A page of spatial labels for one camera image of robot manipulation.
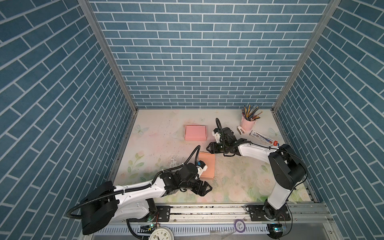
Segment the pink pencil cup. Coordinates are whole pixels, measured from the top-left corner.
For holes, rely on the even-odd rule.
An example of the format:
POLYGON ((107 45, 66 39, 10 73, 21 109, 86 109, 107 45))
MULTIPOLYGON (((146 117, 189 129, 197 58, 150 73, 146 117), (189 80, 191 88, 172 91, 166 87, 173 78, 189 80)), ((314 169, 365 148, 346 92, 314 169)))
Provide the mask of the pink pencil cup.
POLYGON ((244 132, 250 132, 255 126, 257 120, 249 121, 245 117, 242 117, 240 127, 244 130, 244 132))

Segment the white toothpaste tube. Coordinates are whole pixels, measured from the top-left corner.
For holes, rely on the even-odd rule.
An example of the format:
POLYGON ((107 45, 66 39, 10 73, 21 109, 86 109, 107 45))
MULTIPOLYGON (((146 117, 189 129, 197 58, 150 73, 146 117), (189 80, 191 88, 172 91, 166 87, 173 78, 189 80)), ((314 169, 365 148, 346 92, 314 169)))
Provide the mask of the white toothpaste tube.
POLYGON ((279 147, 280 146, 278 141, 273 140, 273 139, 271 139, 271 138, 269 138, 269 137, 267 137, 267 136, 265 136, 263 134, 260 134, 260 133, 256 132, 255 130, 251 130, 250 136, 259 139, 260 141, 266 143, 267 145, 275 146, 275 147, 279 147))

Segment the coloured pencils bundle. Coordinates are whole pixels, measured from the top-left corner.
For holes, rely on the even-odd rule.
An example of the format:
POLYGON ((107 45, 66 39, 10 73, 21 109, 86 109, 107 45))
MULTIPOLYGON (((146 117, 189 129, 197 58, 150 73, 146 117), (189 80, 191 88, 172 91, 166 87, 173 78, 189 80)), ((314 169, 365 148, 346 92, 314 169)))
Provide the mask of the coloured pencils bundle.
POLYGON ((257 105, 247 105, 243 106, 242 108, 242 115, 244 119, 249 122, 253 122, 259 119, 262 113, 263 111, 261 111, 257 105))

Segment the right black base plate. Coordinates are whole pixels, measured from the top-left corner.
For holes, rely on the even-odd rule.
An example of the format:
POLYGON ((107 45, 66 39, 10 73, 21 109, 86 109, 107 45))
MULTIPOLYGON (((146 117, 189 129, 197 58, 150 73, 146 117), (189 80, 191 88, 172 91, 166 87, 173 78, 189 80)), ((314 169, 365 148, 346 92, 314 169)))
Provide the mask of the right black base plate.
POLYGON ((292 219, 287 205, 284 205, 279 210, 275 210, 269 205, 247 205, 245 210, 250 214, 251 221, 253 222, 290 221, 292 219))

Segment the aluminium mounting rail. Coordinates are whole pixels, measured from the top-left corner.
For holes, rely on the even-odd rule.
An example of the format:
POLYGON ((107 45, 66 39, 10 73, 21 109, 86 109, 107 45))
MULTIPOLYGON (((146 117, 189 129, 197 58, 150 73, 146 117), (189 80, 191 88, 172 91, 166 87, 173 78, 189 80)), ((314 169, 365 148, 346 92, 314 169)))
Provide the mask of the aluminium mounting rail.
MULTIPOLYGON (((236 219, 251 221, 250 214, 245 210, 247 205, 262 205, 258 203, 239 204, 157 204, 154 201, 136 203, 128 208, 114 209, 111 206, 102 208, 94 214, 86 214, 92 227, 102 229, 111 223, 141 222, 150 211, 156 211, 157 206, 171 206, 169 222, 172 224, 228 224, 236 219)), ((320 203, 299 203, 286 204, 291 214, 290 221, 259 221, 256 223, 277 224, 277 223, 332 223, 333 217, 325 204, 320 203)))

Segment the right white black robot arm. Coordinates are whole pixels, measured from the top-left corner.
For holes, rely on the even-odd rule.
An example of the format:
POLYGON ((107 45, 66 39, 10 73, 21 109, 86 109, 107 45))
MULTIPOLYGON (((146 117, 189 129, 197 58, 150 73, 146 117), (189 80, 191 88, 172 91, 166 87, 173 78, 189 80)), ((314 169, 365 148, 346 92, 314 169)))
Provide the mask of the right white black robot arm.
POLYGON ((208 145, 209 153, 222 153, 227 157, 235 155, 251 157, 270 164, 276 183, 265 200, 262 212, 269 221, 279 217, 293 190, 307 175, 307 167, 303 160, 287 144, 278 148, 254 144, 243 138, 236 139, 229 128, 215 128, 212 135, 215 141, 208 145))

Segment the pink paper box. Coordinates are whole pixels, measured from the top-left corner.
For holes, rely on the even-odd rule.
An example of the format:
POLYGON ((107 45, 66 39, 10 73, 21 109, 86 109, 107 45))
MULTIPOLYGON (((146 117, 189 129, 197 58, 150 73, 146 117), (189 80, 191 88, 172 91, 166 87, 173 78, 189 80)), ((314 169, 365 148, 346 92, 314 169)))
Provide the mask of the pink paper box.
POLYGON ((207 126, 204 125, 186 125, 185 141, 206 141, 207 126))

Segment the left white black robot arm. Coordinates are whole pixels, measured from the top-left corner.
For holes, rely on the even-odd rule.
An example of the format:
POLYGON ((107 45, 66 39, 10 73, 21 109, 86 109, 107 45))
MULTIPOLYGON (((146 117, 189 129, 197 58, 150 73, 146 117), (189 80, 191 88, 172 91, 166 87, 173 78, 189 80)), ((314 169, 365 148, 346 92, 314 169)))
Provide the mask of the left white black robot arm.
POLYGON ((108 181, 69 209, 66 216, 81 220, 83 235, 93 234, 110 222, 149 221, 157 214, 154 202, 157 198, 187 190, 201 197, 209 193, 212 186, 200 180, 207 169, 203 161, 198 161, 160 171, 153 180, 140 184, 114 186, 108 181))

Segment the orange paper box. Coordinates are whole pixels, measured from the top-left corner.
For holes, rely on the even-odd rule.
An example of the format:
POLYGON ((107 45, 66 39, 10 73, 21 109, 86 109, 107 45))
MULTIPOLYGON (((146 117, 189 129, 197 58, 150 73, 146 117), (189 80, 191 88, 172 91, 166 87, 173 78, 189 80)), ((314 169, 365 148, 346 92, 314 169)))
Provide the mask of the orange paper box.
POLYGON ((201 180, 213 180, 215 177, 215 160, 216 156, 214 154, 200 152, 199 153, 199 161, 203 161, 207 169, 200 176, 201 180))

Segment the purple tape roll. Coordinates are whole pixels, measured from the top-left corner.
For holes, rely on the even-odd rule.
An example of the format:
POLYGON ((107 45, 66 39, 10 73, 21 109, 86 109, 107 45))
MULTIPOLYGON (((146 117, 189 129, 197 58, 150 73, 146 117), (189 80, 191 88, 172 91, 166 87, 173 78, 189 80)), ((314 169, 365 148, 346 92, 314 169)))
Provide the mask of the purple tape roll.
POLYGON ((234 222, 234 228, 237 233, 244 233, 246 230, 245 221, 241 219, 236 219, 234 222))

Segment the white round clock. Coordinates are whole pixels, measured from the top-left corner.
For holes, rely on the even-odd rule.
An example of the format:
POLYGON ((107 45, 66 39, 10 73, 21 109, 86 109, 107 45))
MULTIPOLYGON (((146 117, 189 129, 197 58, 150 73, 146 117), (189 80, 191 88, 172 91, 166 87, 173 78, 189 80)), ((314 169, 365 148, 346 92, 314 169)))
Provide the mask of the white round clock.
POLYGON ((174 240, 174 234, 171 231, 171 229, 167 227, 159 227, 155 229, 151 235, 149 236, 148 240, 174 240))

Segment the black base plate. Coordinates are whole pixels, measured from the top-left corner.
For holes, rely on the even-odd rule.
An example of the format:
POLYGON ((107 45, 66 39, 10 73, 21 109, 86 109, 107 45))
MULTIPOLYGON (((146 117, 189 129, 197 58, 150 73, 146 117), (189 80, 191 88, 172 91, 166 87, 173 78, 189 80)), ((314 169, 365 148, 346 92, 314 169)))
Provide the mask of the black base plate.
POLYGON ((251 221, 253 222, 290 221, 292 219, 287 205, 284 205, 279 210, 275 210, 269 205, 247 205, 245 210, 250 214, 251 221))
POLYGON ((156 211, 150 211, 145 217, 140 219, 140 221, 145 223, 169 222, 170 214, 171 206, 157 206, 156 211))

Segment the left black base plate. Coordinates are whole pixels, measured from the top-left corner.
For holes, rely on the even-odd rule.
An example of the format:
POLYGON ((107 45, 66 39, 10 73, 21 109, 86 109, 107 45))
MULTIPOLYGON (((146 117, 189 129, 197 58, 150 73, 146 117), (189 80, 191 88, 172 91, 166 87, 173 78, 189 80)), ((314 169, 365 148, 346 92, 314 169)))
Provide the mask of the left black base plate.
POLYGON ((145 217, 140 219, 140 221, 145 223, 169 222, 170 214, 171 206, 157 206, 156 211, 150 211, 145 217))

